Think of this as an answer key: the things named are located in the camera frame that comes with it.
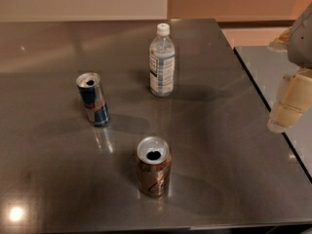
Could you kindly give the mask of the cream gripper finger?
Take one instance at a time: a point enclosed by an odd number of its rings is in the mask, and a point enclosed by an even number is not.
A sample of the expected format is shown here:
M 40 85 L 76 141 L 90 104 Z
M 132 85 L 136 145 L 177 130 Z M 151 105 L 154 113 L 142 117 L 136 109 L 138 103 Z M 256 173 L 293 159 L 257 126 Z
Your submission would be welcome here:
M 269 43 L 268 49 L 278 53 L 286 52 L 288 50 L 290 35 L 291 30 L 288 28 Z
M 273 133 L 291 128 L 312 106 L 312 69 L 284 75 L 267 123 Z

